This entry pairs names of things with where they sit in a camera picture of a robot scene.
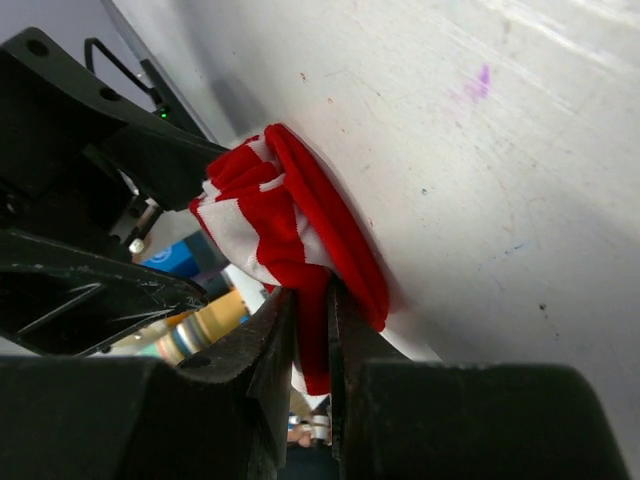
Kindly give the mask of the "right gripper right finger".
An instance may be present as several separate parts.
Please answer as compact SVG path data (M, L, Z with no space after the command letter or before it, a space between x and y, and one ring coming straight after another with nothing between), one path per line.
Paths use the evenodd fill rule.
M408 359L327 291L333 452L344 479L625 479L575 369Z

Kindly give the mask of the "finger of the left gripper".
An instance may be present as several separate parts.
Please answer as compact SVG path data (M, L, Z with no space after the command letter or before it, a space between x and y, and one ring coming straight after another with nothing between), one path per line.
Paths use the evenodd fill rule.
M186 208L226 151L132 103L37 28L2 43L2 183L35 199L89 147L166 210Z
M189 279L1 233L1 335L38 355L91 355L206 303L205 290Z

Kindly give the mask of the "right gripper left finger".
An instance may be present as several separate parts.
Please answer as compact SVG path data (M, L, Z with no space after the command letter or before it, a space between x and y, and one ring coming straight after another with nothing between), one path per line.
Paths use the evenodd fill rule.
M285 463L295 296L216 343L155 357L5 357L5 479L273 479Z

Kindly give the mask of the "red white striped sock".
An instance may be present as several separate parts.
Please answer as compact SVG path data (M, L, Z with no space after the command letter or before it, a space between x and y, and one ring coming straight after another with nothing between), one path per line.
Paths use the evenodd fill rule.
M267 290L295 292L293 386L329 393L331 277L344 282L376 331L390 308L387 282L355 218L314 155L282 124L224 153L206 175L191 213L234 266Z

